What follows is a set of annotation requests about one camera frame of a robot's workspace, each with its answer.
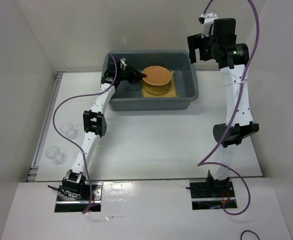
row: gray plastic tub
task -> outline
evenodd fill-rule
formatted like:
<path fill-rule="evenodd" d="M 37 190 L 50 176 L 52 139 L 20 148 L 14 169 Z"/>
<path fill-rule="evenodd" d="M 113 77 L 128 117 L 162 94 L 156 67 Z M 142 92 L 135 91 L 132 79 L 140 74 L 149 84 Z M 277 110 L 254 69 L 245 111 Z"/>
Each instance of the gray plastic tub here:
<path fill-rule="evenodd" d="M 114 51 L 116 59 L 127 62 L 142 72 L 149 66 L 162 66 L 174 71 L 176 91 L 179 97 L 142 97 L 141 83 L 122 81 L 110 100 L 113 111 L 183 110 L 199 96 L 198 79 L 186 51 Z M 104 60 L 102 73 L 107 70 L 109 55 Z"/>

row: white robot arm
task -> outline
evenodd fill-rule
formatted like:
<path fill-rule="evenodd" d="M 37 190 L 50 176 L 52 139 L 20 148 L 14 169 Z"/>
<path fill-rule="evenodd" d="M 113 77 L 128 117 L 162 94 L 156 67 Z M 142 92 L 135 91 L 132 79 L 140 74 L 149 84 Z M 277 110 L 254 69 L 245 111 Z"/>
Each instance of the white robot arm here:
<path fill-rule="evenodd" d="M 107 106 L 113 94 L 115 94 L 116 88 L 115 86 L 111 86 L 110 83 L 104 83 L 101 85 L 101 90 L 99 95 L 94 103 L 94 105 L 90 108 L 91 113 L 101 113 L 103 116 L 106 112 Z M 92 122 L 98 122 L 98 117 L 94 117 Z M 93 154 L 94 149 L 99 144 L 101 136 L 96 134 L 95 132 L 89 131 L 84 134 L 84 140 L 82 143 L 82 149 L 85 154 L 85 158 L 87 159 L 87 164 L 89 165 L 91 156 Z M 75 173 L 84 173 L 84 159 L 82 152 L 79 152 L 74 164 L 71 167 L 71 170 Z"/>
<path fill-rule="evenodd" d="M 72 196 L 81 197 L 86 194 L 85 190 L 85 161 L 90 164 L 90 160 L 94 149 L 99 144 L 100 139 L 107 132 L 107 122 L 105 119 L 105 112 L 111 97 L 115 94 L 116 88 L 121 81 L 128 81 L 130 84 L 135 84 L 146 77 L 145 74 L 135 70 L 130 66 L 125 58 L 119 61 L 109 62 L 107 70 L 101 78 L 100 95 L 97 97 L 95 103 L 83 113 L 84 125 L 84 140 L 81 145 L 83 152 L 79 152 L 75 162 L 70 170 L 66 173 L 62 180 L 62 185 L 58 188 L 50 187 L 65 196 L 70 193 Z"/>
<path fill-rule="evenodd" d="M 196 62 L 195 50 L 199 49 L 200 60 L 216 60 L 225 85 L 227 106 L 225 124 L 218 124 L 213 128 L 214 139 L 217 142 L 219 142 L 227 125 L 230 123 L 238 101 L 240 86 L 243 85 L 240 103 L 231 123 L 231 128 L 215 152 L 215 162 L 231 166 L 234 154 L 239 148 L 238 145 L 242 142 L 242 139 L 259 130 L 259 125 L 254 123 L 250 111 L 248 72 L 246 72 L 245 79 L 242 79 L 249 60 L 249 50 L 244 43 L 236 44 L 235 19 L 219 19 L 215 13 L 209 13 L 202 14 L 199 21 L 203 24 L 202 33 L 187 38 L 191 63 Z M 209 171 L 208 173 L 208 178 L 212 179 L 212 187 L 223 188 L 228 184 L 230 179 L 229 171 L 228 168 L 214 165 L 211 168 L 211 172 Z"/>

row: white floor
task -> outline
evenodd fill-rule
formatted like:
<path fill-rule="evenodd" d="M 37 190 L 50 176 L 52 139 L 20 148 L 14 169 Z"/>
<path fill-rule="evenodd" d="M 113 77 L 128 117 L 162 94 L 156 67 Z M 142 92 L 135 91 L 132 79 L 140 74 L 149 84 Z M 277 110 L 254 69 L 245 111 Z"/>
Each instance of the white floor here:
<path fill-rule="evenodd" d="M 261 240 L 290 240 L 269 178 L 247 178 L 251 205 L 239 216 L 222 209 L 192 210 L 188 180 L 104 182 L 101 212 L 54 213 L 57 194 L 47 182 L 20 183 L 2 240 L 238 240 L 244 230 Z M 239 209 L 247 191 L 233 179 Z M 253 235 L 243 240 L 256 240 Z"/>
<path fill-rule="evenodd" d="M 219 71 L 198 71 L 199 98 L 180 111 L 105 113 L 106 135 L 93 153 L 90 176 L 93 180 L 191 179 L 205 178 L 208 166 L 197 167 L 215 146 L 213 126 L 225 122 L 226 96 Z M 64 73 L 52 109 L 74 95 L 97 93 L 101 72 Z M 72 122 L 75 141 L 84 138 L 83 111 L 96 97 L 71 100 L 57 112 L 56 123 Z M 50 146 L 58 146 L 64 162 L 55 165 L 46 157 Z M 37 181 L 61 181 L 79 150 L 61 138 L 52 121 L 44 129 L 36 165 Z M 233 167 L 245 177 L 262 176 L 250 138 L 243 140 L 234 156 Z"/>

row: clear glass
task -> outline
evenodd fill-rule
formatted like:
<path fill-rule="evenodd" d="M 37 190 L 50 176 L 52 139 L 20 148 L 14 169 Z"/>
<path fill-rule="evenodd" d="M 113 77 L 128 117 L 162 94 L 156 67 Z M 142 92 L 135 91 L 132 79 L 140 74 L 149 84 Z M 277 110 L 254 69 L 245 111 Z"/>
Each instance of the clear glass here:
<path fill-rule="evenodd" d="M 63 153 L 61 153 L 60 148 L 57 146 L 51 146 L 46 151 L 46 156 L 52 159 L 56 164 L 60 164 L 63 160 Z"/>
<path fill-rule="evenodd" d="M 69 139 L 76 135 L 76 131 L 71 122 L 65 122 L 61 125 L 61 132 L 64 133 Z"/>

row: purple cable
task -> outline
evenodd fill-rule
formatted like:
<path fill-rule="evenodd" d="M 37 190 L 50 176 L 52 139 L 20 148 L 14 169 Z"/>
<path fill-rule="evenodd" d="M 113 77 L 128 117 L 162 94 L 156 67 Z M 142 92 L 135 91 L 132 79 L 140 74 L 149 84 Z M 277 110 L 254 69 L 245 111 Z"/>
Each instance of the purple cable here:
<path fill-rule="evenodd" d="M 246 78 L 246 74 L 247 74 L 247 71 L 249 69 L 249 65 L 250 65 L 250 63 L 252 61 L 253 56 L 256 53 L 256 50 L 257 50 L 257 47 L 258 47 L 258 43 L 259 43 L 259 37 L 260 37 L 260 21 L 259 21 L 258 11 L 257 11 L 254 3 L 252 2 L 252 0 L 247 0 L 247 1 L 250 4 L 250 6 L 252 7 L 252 10 L 253 10 L 253 13 L 254 13 L 255 23 L 256 23 L 256 36 L 255 36 L 255 43 L 254 43 L 254 47 L 253 47 L 253 50 L 252 50 L 252 54 L 251 54 L 251 57 L 247 61 L 247 64 L 246 64 L 246 66 L 244 68 L 244 71 L 243 71 L 243 74 L 242 74 L 242 77 L 241 77 L 241 82 L 243 82 L 245 80 L 245 78 Z M 205 14 L 207 12 L 207 10 L 208 10 L 208 8 L 209 8 L 209 6 L 211 5 L 212 2 L 213 2 L 213 0 L 210 0 L 210 2 L 207 4 L 207 6 L 206 6 L 206 8 L 205 8 L 205 10 L 203 12 L 203 14 Z M 235 119 L 235 116 L 237 114 L 237 110 L 238 110 L 238 107 L 239 107 L 240 101 L 241 101 L 242 92 L 243 92 L 243 83 L 240 84 L 240 90 L 239 90 L 238 98 L 237 98 L 237 101 L 236 101 L 236 105 L 235 105 L 235 108 L 234 108 L 232 117 L 231 117 L 231 119 L 230 119 L 230 121 L 229 121 L 229 123 L 228 123 L 228 125 L 227 125 L 227 127 L 226 127 L 226 129 L 225 129 L 225 131 L 224 131 L 224 133 L 223 133 L 223 135 L 221 137 L 221 139 L 218 141 L 218 143 L 215 145 L 215 147 L 212 149 L 212 151 L 201 162 L 199 162 L 197 164 L 198 167 L 199 166 L 202 166 L 202 165 L 208 165 L 208 164 L 214 164 L 214 165 L 223 166 L 225 168 L 230 169 L 232 172 L 234 172 L 236 175 L 238 175 L 239 178 L 243 181 L 243 183 L 244 183 L 244 185 L 246 187 L 246 190 L 247 190 L 247 194 L 248 194 L 248 202 L 247 202 L 247 205 L 244 208 L 244 210 L 242 210 L 242 211 L 240 211 L 238 213 L 230 213 L 230 212 L 228 212 L 228 211 L 225 210 L 225 208 L 224 208 L 225 204 L 223 204 L 223 206 L 222 206 L 223 207 L 223 210 L 227 214 L 230 214 L 230 215 L 233 215 L 233 216 L 240 215 L 240 214 L 244 213 L 248 209 L 248 207 L 250 205 L 250 202 L 251 202 L 251 194 L 250 194 L 250 190 L 248 188 L 248 185 L 247 185 L 246 181 L 244 180 L 244 178 L 238 172 L 236 172 L 232 168 L 228 167 L 227 165 L 224 165 L 224 164 L 218 163 L 218 162 L 205 162 L 205 161 L 208 160 L 208 158 L 210 158 L 213 155 L 213 153 L 218 149 L 218 147 L 220 146 L 220 144 L 226 138 L 226 135 L 228 134 L 228 131 L 229 131 L 231 125 L 232 125 L 232 122 Z"/>
<path fill-rule="evenodd" d="M 206 8 L 205 8 L 204 11 L 203 11 L 203 14 L 206 14 L 206 12 L 207 12 L 207 10 L 208 10 L 208 8 L 210 7 L 210 5 L 211 5 L 212 2 L 213 2 L 213 0 L 210 0 L 210 1 L 208 2 L 208 4 L 206 5 Z"/>
<path fill-rule="evenodd" d="M 53 117 L 52 117 L 52 123 L 53 123 L 53 127 L 55 129 L 55 131 L 57 132 L 57 134 L 59 134 L 62 138 L 64 138 L 65 140 L 69 141 L 70 143 L 74 144 L 75 146 L 77 146 L 79 149 L 80 149 L 80 152 L 82 153 L 83 155 L 83 161 L 84 161 L 84 168 L 85 168 L 85 172 L 86 172 L 86 176 L 87 176 L 87 180 L 88 180 L 88 185 L 89 185 L 89 188 L 90 188 L 90 197 L 89 197 L 89 204 L 87 205 L 87 207 L 83 210 L 82 214 L 86 214 L 90 208 L 93 206 L 91 204 L 92 202 L 92 195 L 93 195 L 93 191 L 92 191 L 92 183 L 91 183 L 91 179 L 90 179 L 90 175 L 89 175 L 89 170 L 88 170 L 88 165 L 87 165 L 87 160 L 86 160 L 86 155 L 82 149 L 82 147 L 77 144 L 76 142 L 72 141 L 71 139 L 67 138 L 66 136 L 64 136 L 61 132 L 59 132 L 59 130 L 57 129 L 57 126 L 56 126 L 56 114 L 57 114 L 57 111 L 58 109 L 64 104 L 66 103 L 67 101 L 69 100 L 72 100 L 72 99 L 77 99 L 77 98 L 82 98 L 82 97 L 91 97 L 91 96 L 97 96 L 97 95 L 101 95 L 101 94 L 104 94 L 105 92 L 107 92 L 115 83 L 116 79 L 117 79 L 117 74 L 118 74 L 118 68 L 117 68 L 117 62 L 115 60 L 115 58 L 113 57 L 113 55 L 111 53 L 109 53 L 109 56 L 112 58 L 113 62 L 114 62 L 114 66 L 115 66 L 115 75 L 114 75 L 114 78 L 113 78 L 113 82 L 111 83 L 111 85 L 105 90 L 105 91 L 102 91 L 102 92 L 99 92 L 99 93 L 92 93 L 92 94 L 84 94 L 84 95 L 77 95 L 77 96 L 72 96 L 72 97 L 69 97 L 68 99 L 64 100 L 63 102 L 61 102 L 57 107 L 56 109 L 54 110 L 54 113 L 53 113 Z"/>

